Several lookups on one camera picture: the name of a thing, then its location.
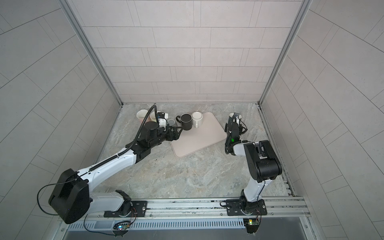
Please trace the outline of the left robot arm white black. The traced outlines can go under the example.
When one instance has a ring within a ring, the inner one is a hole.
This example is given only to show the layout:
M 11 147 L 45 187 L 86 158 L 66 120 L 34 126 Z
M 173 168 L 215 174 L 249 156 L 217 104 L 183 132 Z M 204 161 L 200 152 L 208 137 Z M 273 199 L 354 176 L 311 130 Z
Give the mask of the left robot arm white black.
M 64 171 L 55 184 L 49 205 L 66 224 L 96 212 L 107 212 L 114 217 L 128 216 L 133 212 L 128 194 L 122 190 L 95 193 L 94 189 L 119 171 L 143 160 L 162 142 L 178 140 L 182 131 L 181 127 L 160 127 L 155 122 L 142 124 L 135 139 L 115 155 L 78 171 Z

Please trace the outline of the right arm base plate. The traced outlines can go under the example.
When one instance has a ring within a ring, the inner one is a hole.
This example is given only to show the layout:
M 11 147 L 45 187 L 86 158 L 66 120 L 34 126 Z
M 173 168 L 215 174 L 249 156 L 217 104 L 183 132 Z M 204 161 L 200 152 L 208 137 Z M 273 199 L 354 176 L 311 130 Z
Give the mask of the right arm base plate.
M 265 201 L 247 202 L 246 199 L 225 200 L 224 208 L 228 216 L 266 216 L 268 214 Z

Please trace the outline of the beige rectangular tray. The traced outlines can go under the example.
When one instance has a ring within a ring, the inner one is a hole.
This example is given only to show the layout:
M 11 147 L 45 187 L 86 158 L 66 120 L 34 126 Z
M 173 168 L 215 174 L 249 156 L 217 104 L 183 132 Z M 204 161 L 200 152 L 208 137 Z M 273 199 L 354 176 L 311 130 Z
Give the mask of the beige rectangular tray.
M 171 142 L 172 149 L 177 158 L 183 158 L 213 144 L 225 140 L 227 134 L 211 112 L 203 113 L 201 127 L 193 127 L 189 131 L 182 131 L 176 141 Z

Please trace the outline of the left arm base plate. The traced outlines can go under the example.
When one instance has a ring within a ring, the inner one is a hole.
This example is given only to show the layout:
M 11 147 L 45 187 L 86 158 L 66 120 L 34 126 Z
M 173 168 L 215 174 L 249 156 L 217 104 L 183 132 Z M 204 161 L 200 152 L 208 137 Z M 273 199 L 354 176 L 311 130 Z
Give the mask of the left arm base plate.
M 124 204 L 115 212 L 105 211 L 104 218 L 141 218 L 145 216 L 147 206 L 147 201 L 131 201 L 129 204 Z

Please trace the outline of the right circuit board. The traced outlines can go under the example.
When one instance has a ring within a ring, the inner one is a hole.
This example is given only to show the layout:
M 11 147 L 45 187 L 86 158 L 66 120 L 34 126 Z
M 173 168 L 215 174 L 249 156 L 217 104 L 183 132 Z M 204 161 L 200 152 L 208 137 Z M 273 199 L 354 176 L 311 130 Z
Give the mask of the right circuit board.
M 243 219 L 243 222 L 248 234 L 255 234 L 258 231 L 261 223 L 258 218 Z

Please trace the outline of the light green mug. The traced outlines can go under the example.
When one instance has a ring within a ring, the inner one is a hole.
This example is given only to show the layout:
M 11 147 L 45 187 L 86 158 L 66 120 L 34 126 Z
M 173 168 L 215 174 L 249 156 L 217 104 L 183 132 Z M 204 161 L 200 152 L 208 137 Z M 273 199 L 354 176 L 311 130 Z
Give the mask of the light green mug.
M 152 122 L 156 122 L 157 121 L 156 120 L 157 114 L 158 114 L 158 111 L 151 112 L 150 119 L 151 119 Z

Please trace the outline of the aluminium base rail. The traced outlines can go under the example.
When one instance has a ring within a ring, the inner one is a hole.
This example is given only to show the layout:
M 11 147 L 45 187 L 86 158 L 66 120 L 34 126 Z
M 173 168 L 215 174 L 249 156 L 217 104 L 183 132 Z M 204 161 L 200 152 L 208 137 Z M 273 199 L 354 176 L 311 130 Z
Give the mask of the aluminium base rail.
M 309 215 L 310 211 L 303 198 L 296 197 L 276 197 L 266 198 L 265 201 L 267 212 L 266 216 L 301 216 Z M 142 218 L 165 218 L 165 217 L 181 217 L 181 218 L 197 218 L 197 217 L 231 217 L 228 216 L 226 208 L 224 208 L 224 199 L 148 199 L 148 200 L 131 200 L 131 201 L 147 201 L 147 211 Z M 74 223 L 85 215 L 100 213 L 104 217 L 105 211 L 117 211 L 120 207 L 115 208 L 105 200 L 97 201 L 96 198 L 91 199 L 88 209 L 71 207 L 71 216 L 65 219 L 67 224 Z

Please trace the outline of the left circuit board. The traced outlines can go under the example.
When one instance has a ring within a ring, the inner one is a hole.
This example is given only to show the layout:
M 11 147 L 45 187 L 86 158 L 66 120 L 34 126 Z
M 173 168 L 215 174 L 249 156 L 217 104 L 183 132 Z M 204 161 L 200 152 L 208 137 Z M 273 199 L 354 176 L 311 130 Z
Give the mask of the left circuit board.
M 116 223 L 112 230 L 115 237 L 123 237 L 130 229 L 131 221 L 121 221 Z

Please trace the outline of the white vent grille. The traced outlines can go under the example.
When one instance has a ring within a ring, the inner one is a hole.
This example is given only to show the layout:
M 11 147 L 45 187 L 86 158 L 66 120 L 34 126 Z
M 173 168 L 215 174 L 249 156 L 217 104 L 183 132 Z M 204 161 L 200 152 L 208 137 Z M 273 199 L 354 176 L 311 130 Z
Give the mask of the white vent grille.
M 69 225 L 69 231 L 118 231 L 115 228 L 117 221 L 77 221 Z M 244 229 L 242 219 L 162 219 L 162 220 L 136 220 L 129 229 L 141 230 L 192 230 L 192 229 Z

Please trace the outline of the grey mug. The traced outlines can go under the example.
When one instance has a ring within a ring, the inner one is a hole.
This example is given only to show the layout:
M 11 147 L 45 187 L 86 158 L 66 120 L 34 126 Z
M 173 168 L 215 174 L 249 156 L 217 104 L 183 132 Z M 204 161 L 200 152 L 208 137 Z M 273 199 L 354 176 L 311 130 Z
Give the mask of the grey mug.
M 168 119 L 168 124 L 171 126 L 171 127 L 177 127 L 177 123 L 174 119 Z

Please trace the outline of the circuit board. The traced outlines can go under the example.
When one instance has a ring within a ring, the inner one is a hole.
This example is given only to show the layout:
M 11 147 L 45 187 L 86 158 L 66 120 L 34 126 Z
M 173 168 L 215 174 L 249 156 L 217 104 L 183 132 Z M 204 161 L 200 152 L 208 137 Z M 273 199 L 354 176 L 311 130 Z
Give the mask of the circuit board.
M 115 237 L 123 237 L 130 229 L 131 221 L 121 221 L 116 223 L 112 230 Z
M 243 222 L 248 234 L 255 234 L 258 231 L 261 223 L 258 218 L 243 219 Z

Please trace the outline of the white mug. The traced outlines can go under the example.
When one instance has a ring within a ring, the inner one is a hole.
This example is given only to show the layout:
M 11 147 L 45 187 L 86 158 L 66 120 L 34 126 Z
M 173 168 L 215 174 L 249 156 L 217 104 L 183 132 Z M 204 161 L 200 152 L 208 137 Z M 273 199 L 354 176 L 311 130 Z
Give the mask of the white mug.
M 201 127 L 204 120 L 204 115 L 201 112 L 192 113 L 193 126 L 195 128 Z

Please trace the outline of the pink mug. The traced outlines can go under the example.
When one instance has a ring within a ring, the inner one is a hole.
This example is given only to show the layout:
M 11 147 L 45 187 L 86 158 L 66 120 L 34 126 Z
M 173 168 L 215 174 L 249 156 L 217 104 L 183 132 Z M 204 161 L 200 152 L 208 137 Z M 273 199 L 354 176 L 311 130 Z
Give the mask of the pink mug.
M 136 114 L 137 119 L 142 123 L 146 117 L 148 110 L 139 110 Z

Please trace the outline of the dark green mug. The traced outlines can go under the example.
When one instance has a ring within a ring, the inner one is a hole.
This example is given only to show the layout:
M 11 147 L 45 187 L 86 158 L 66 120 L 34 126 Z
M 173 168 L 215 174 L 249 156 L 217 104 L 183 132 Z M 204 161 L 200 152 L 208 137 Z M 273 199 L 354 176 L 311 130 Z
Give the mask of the dark green mug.
M 229 122 L 231 124 L 232 123 L 237 123 L 238 125 L 240 125 L 241 120 L 242 120 L 242 116 L 241 116 L 240 113 L 230 113 L 229 114 Z

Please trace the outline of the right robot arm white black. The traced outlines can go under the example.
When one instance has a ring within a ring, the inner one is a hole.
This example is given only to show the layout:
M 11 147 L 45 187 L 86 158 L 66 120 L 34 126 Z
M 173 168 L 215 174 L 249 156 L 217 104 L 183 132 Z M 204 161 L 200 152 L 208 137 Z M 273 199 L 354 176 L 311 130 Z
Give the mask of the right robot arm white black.
M 239 113 L 230 113 L 225 132 L 225 153 L 233 156 L 245 156 L 251 178 L 240 196 L 240 209 L 245 215 L 261 214 L 261 193 L 277 176 L 282 174 L 283 168 L 270 141 L 250 142 L 241 140 L 240 136 L 248 128 Z

